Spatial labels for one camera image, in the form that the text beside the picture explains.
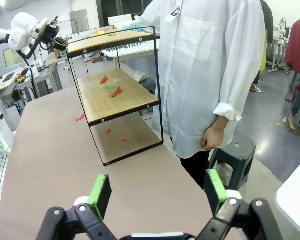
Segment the shirt pocket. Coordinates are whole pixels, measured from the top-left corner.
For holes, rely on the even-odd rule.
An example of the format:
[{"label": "shirt pocket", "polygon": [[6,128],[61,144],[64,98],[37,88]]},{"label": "shirt pocket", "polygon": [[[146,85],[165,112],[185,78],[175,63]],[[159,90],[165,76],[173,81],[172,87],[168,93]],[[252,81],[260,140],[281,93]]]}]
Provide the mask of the shirt pocket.
[{"label": "shirt pocket", "polygon": [[192,59],[207,61],[214,41],[216,24],[188,17],[182,20],[180,51]]}]

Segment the keyboard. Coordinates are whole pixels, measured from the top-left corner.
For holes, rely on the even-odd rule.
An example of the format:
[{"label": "keyboard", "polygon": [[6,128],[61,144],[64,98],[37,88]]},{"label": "keyboard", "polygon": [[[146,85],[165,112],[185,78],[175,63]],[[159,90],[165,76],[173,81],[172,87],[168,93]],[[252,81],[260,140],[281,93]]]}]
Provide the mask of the keyboard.
[{"label": "keyboard", "polygon": [[6,81],[9,81],[13,76],[15,75],[15,73],[10,73],[8,76],[5,77],[5,79],[3,80],[3,83]]}]

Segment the shirt sleeve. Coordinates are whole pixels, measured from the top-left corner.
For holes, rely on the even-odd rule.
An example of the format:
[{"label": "shirt sleeve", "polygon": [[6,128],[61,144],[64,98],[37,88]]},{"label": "shirt sleeve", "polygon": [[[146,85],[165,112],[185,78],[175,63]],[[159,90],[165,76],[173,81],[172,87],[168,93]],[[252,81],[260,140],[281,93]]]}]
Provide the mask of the shirt sleeve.
[{"label": "shirt sleeve", "polygon": [[248,0],[230,18],[225,32],[226,68],[214,114],[240,121],[248,93],[265,51],[265,20],[261,3]]},{"label": "shirt sleeve", "polygon": [[145,9],[142,16],[135,16],[135,20],[144,27],[154,26],[160,33],[162,0],[153,0]]}]

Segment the white shirt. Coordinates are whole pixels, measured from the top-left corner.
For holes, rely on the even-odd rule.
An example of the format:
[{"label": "white shirt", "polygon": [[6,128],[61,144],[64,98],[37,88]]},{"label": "white shirt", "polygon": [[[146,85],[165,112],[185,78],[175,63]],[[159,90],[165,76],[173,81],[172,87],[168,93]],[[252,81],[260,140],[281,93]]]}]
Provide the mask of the white shirt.
[{"label": "white shirt", "polygon": [[[204,151],[202,136],[218,115],[229,119],[223,145],[232,140],[262,64],[265,20],[260,0],[183,0],[180,15],[164,21],[174,2],[153,0],[136,20],[160,30],[163,129],[188,159]],[[160,131],[158,106],[153,121]]]}]

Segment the yellow garment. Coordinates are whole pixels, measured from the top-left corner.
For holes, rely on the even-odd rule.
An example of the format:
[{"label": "yellow garment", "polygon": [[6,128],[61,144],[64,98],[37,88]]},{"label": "yellow garment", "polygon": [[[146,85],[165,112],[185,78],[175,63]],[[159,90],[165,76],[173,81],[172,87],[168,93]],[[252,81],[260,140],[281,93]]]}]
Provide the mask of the yellow garment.
[{"label": "yellow garment", "polygon": [[266,70],[266,63],[267,63],[267,48],[268,48],[268,30],[265,30],[265,42],[264,42],[264,53],[263,53],[263,59],[262,64],[260,68],[260,72],[262,73],[264,70]]}]

